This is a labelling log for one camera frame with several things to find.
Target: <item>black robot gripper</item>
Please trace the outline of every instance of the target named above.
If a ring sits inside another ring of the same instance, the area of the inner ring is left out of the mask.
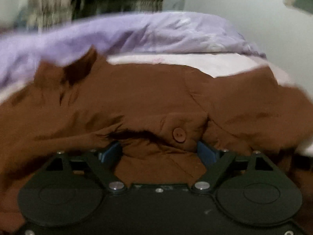
[[[77,155],[59,153],[20,190],[26,219],[16,235],[305,235],[292,220],[296,185],[265,155],[238,156],[198,143],[207,172],[186,184],[133,184],[112,169],[118,142]]]

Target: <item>lavender blanket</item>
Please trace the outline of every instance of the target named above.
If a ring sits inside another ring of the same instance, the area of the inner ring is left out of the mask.
[[[105,54],[233,52],[264,56],[229,21],[215,15],[163,12],[102,16],[41,34],[1,36],[0,87],[32,79],[41,59],[65,65],[91,45]]]

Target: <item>clothing pile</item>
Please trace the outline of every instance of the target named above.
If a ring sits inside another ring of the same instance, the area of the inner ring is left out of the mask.
[[[203,140],[268,155],[300,186],[296,220],[313,233],[312,174],[291,161],[292,148],[313,134],[313,104],[278,85],[269,67],[213,78],[182,65],[111,65],[91,49],[67,67],[41,62],[33,83],[0,106],[0,124],[0,229],[23,224],[18,190],[59,151],[118,140],[115,175],[127,185],[192,184],[206,171],[195,153]]]

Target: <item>bed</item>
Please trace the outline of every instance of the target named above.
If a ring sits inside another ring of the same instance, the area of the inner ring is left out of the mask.
[[[256,44],[246,41],[223,18],[192,12],[137,13],[77,21],[40,35],[0,36],[0,103],[33,81],[40,61],[64,67],[91,46],[114,66],[187,65],[214,78],[269,66],[279,85],[295,85],[292,77],[267,61]],[[313,156],[301,145],[298,151]],[[16,188],[6,192],[0,211],[0,229],[9,232],[23,222],[15,206],[16,194]]]

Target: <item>metal screw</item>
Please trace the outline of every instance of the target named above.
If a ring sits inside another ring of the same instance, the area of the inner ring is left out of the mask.
[[[163,190],[162,188],[157,188],[157,189],[156,189],[156,192],[157,192],[157,193],[162,193],[162,192],[164,192],[164,190]]]
[[[117,190],[121,190],[124,188],[124,184],[120,181],[115,181],[115,182],[111,182],[109,183],[109,187],[110,189],[114,190],[114,191],[117,191]]]
[[[198,190],[208,190],[210,188],[210,184],[208,182],[200,181],[195,183],[195,188]]]
[[[32,230],[25,231],[25,235],[35,235],[35,233]]]

